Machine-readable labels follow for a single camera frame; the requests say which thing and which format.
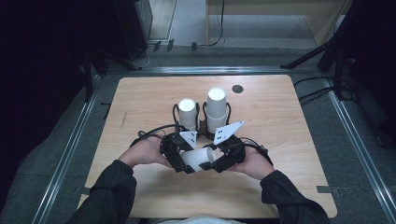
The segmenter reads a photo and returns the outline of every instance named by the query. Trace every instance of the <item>black sleeve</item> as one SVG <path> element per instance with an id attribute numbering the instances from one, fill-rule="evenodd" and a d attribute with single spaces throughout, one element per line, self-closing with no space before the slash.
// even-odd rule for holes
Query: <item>black sleeve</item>
<path id="1" fill-rule="evenodd" d="M 272 172 L 260 185 L 262 202 L 276 205 L 282 224 L 330 223 L 324 209 L 318 203 L 305 198 L 281 172 Z"/>
<path id="2" fill-rule="evenodd" d="M 125 223 L 134 205 L 133 174 L 125 163 L 113 161 L 91 188 L 90 197 L 67 223 Z"/>

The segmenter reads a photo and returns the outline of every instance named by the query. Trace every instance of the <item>white cup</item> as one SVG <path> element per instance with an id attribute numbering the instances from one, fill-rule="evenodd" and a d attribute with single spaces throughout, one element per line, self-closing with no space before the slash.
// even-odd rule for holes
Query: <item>white cup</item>
<path id="1" fill-rule="evenodd" d="M 207 124 L 207 130 L 210 133 L 215 133 L 217 128 L 221 128 L 226 125 L 227 122 L 227 113 L 219 119 L 213 119 L 206 115 L 206 124 Z"/>
<path id="2" fill-rule="evenodd" d="M 202 170 L 200 164 L 216 160 L 215 152 L 210 147 L 185 151 L 180 155 L 186 165 L 189 165 L 195 172 Z"/>
<path id="3" fill-rule="evenodd" d="M 190 131 L 197 131 L 196 121 L 197 109 L 196 103 L 190 98 L 184 98 L 178 103 L 179 123 Z"/>
<path id="4" fill-rule="evenodd" d="M 206 114 L 220 119 L 227 113 L 226 92 L 221 87 L 213 87 L 207 93 Z"/>

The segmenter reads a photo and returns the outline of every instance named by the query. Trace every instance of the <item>wooden table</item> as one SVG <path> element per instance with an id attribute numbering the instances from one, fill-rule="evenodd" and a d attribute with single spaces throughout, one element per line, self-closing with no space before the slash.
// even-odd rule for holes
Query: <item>wooden table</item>
<path id="1" fill-rule="evenodd" d="M 234 85 L 244 88 L 232 91 Z M 128 148 L 140 130 L 173 123 L 172 107 L 182 98 L 200 105 L 211 87 L 227 92 L 230 122 L 244 120 L 235 134 L 269 149 L 275 168 L 287 175 L 307 198 L 318 202 L 329 217 L 337 209 L 330 193 L 311 134 L 289 76 L 127 77 L 120 81 L 86 182 L 90 188 L 99 174 Z M 199 146 L 209 143 L 201 136 Z M 131 217 L 278 217 L 274 205 L 262 204 L 260 181 L 246 175 L 202 171 L 175 173 L 159 164 L 138 165 L 136 197 Z"/>
<path id="2" fill-rule="evenodd" d="M 332 36 L 341 15 L 352 0 L 226 0 L 224 15 L 304 15 L 318 46 Z M 210 15 L 221 15 L 222 0 L 206 0 L 206 44 L 209 44 Z"/>

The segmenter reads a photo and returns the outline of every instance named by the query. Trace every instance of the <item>person's left hand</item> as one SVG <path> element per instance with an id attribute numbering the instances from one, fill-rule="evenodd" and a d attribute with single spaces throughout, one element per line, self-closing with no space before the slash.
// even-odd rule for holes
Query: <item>person's left hand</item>
<path id="1" fill-rule="evenodd" d="M 119 161 L 124 162 L 131 168 L 138 164 L 159 163 L 172 168 L 169 161 L 160 153 L 161 139 L 151 136 L 140 140 L 134 146 L 128 148 L 120 157 Z"/>

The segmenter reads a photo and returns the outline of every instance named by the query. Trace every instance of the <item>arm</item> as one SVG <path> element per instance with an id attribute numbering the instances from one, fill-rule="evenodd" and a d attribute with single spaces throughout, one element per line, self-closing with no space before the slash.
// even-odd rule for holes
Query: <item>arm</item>
<path id="1" fill-rule="evenodd" d="M 160 153 L 161 139 L 149 137 L 126 150 L 101 173 L 90 196 L 67 223 L 125 223 L 134 204 L 138 164 L 159 163 L 171 167 Z"/>
<path id="2" fill-rule="evenodd" d="M 282 223 L 330 223 L 326 212 L 314 201 L 306 199 L 291 181 L 252 147 L 246 147 L 245 161 L 230 171 L 260 180 L 262 202 L 275 204 Z"/>

